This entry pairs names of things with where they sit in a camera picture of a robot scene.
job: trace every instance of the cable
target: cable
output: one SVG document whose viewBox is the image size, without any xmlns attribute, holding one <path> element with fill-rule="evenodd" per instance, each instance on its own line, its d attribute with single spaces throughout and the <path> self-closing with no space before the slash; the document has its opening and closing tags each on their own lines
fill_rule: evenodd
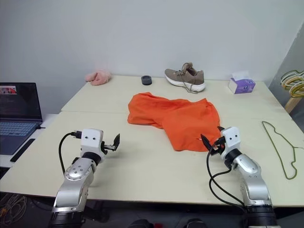
<svg viewBox="0 0 304 228">
<path fill-rule="evenodd" d="M 184 215 L 184 214 L 185 214 L 185 212 L 181 213 L 180 218 L 179 218 L 179 220 L 176 222 L 174 228 L 176 228 L 176 227 L 180 224 L 181 219 L 183 218 L 183 215 Z"/>
<path fill-rule="evenodd" d="M 45 127 L 37 126 L 37 127 L 36 127 L 36 130 L 39 130 L 39 129 L 45 129 Z"/>
<path fill-rule="evenodd" d="M 66 169 L 65 169 L 65 166 L 63 165 L 63 161 L 62 161 L 61 146 L 62 146 L 63 141 L 64 141 L 69 135 L 72 135 L 72 132 L 67 133 L 65 136 L 63 136 L 63 138 L 61 139 L 61 141 L 60 141 L 60 143 L 59 143 L 59 148 L 58 148 L 59 160 L 60 160 L 60 165 L 61 165 L 61 168 L 62 168 L 63 175 L 65 175 Z"/>
<path fill-rule="evenodd" d="M 52 209 L 46 209 L 46 208 L 42 208 L 40 207 L 32 198 L 30 198 L 30 200 L 32 201 L 32 203 L 39 209 L 41 210 L 46 210 L 46 211 L 51 211 Z"/>
<path fill-rule="evenodd" d="M 27 209 L 27 198 L 18 194 L 13 194 L 9 200 L 0 205 L 0 225 L 9 226 L 11 223 L 21 219 Z"/>
<path fill-rule="evenodd" d="M 215 146 L 215 143 L 212 145 L 212 147 L 210 148 L 209 152 L 208 152 L 208 155 L 207 155 L 207 170 L 208 170 L 208 174 L 210 176 L 210 180 L 209 180 L 209 188 L 212 192 L 212 194 L 220 201 L 222 201 L 223 203 L 226 203 L 228 205 L 231 205 L 231 206 L 235 206 L 237 208 L 240 208 L 243 212 L 246 212 L 246 210 L 244 209 L 244 203 L 238 199 L 237 197 L 235 197 L 234 195 L 230 194 L 229 192 L 227 192 L 226 190 L 224 190 L 216 181 L 215 181 L 215 177 L 219 176 L 219 175 L 222 175 L 222 174 L 226 174 L 226 173 L 229 173 L 231 172 L 231 169 L 225 171 L 225 172 L 220 172 L 220 173 L 217 173 L 215 174 L 214 176 L 212 176 L 211 174 L 211 171 L 210 171 L 210 166 L 209 166 L 209 157 L 210 157 L 210 154 L 211 154 L 211 151 L 213 149 L 213 147 Z M 235 203 L 231 203 L 231 202 L 228 202 L 226 200 L 223 200 L 221 197 L 219 197 L 215 192 L 214 190 L 212 189 L 212 185 L 211 185 L 211 182 L 214 182 L 214 184 L 219 188 L 221 189 L 224 193 L 226 193 L 227 195 L 229 195 L 230 197 L 232 197 L 233 199 L 235 199 L 236 201 L 238 201 L 242 206 L 239 206 L 238 204 L 235 204 Z"/>
</svg>

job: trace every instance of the brown sneaker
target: brown sneaker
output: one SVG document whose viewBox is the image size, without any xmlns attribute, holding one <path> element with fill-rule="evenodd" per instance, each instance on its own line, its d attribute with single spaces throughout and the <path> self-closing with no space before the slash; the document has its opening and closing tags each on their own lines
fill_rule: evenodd
<svg viewBox="0 0 304 228">
<path fill-rule="evenodd" d="M 181 70 L 165 70 L 166 79 L 175 86 L 182 86 L 190 93 L 202 91 L 206 85 L 204 83 L 204 72 L 196 71 L 192 63 L 185 63 Z"/>
</svg>

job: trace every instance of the green wire hanger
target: green wire hanger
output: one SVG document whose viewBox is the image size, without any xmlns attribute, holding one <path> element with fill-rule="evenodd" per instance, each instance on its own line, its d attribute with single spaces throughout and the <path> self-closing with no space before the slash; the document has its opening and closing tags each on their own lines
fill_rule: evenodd
<svg viewBox="0 0 304 228">
<path fill-rule="evenodd" d="M 274 132 L 275 132 L 276 134 L 280 135 L 283 139 L 285 139 L 285 141 L 288 142 L 288 144 L 293 148 L 294 160 L 293 160 L 290 164 L 291 164 L 291 166 L 293 167 L 293 169 L 294 169 L 294 171 L 295 171 L 295 174 L 294 174 L 292 177 L 288 177 L 288 176 L 287 176 L 286 171 L 285 171 L 285 167 L 284 167 L 284 165 L 283 165 L 282 158 L 281 158 L 281 156 L 280 156 L 280 153 L 279 153 L 279 151 L 277 150 L 274 141 L 273 141 L 272 138 L 270 137 L 270 134 L 269 134 L 268 130 L 267 130 L 266 127 L 265 127 L 265 124 L 268 124 L 268 125 L 272 126 L 272 128 L 274 129 Z M 276 128 L 275 128 L 271 123 L 266 122 L 266 121 L 262 121 L 262 125 L 263 125 L 263 127 L 264 127 L 264 129 L 265 129 L 265 131 L 266 131 L 266 133 L 267 133 L 267 135 L 268 135 L 268 137 L 269 137 L 269 139 L 270 139 L 272 145 L 273 145 L 274 148 L 275 148 L 275 152 L 276 152 L 277 156 L 278 156 L 279 159 L 280 159 L 281 166 L 282 166 L 282 169 L 283 169 L 283 172 L 284 172 L 284 175 L 285 175 L 286 179 L 288 179 L 288 180 L 294 179 L 294 178 L 297 176 L 297 174 L 298 174 L 298 170 L 297 170 L 296 167 L 294 166 L 294 163 L 296 162 L 295 150 L 296 150 L 296 149 L 303 149 L 303 150 L 304 150 L 304 148 L 303 148 L 303 147 L 296 147 L 296 146 L 293 146 L 293 145 L 292 145 L 292 144 L 291 144 L 291 143 L 290 143 L 282 134 L 280 134 L 280 133 L 278 133 L 278 132 L 276 131 Z"/>
</svg>

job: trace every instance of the laptop keyboard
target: laptop keyboard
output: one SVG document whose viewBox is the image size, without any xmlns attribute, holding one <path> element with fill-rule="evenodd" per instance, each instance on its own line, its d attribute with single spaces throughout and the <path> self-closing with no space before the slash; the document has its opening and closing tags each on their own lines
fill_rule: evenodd
<svg viewBox="0 0 304 228">
<path fill-rule="evenodd" d="M 0 122 L 0 135 L 26 136 L 36 123 Z"/>
</svg>

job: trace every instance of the white shoe sole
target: white shoe sole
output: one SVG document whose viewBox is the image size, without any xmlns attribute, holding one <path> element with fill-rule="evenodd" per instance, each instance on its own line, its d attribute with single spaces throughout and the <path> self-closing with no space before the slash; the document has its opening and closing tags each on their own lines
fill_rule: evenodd
<svg viewBox="0 0 304 228">
<path fill-rule="evenodd" d="M 166 75 L 165 75 L 165 77 L 172 85 L 181 86 L 181 87 L 184 87 L 186 85 L 186 87 L 188 89 L 191 88 L 191 85 L 192 85 L 191 83 L 185 82 L 185 84 L 184 84 L 183 82 L 174 81 L 174 80 L 168 78 Z M 205 87 L 206 87 L 205 83 L 200 84 L 200 85 L 192 85 L 192 91 L 200 92 L 200 91 L 204 90 Z"/>
</svg>

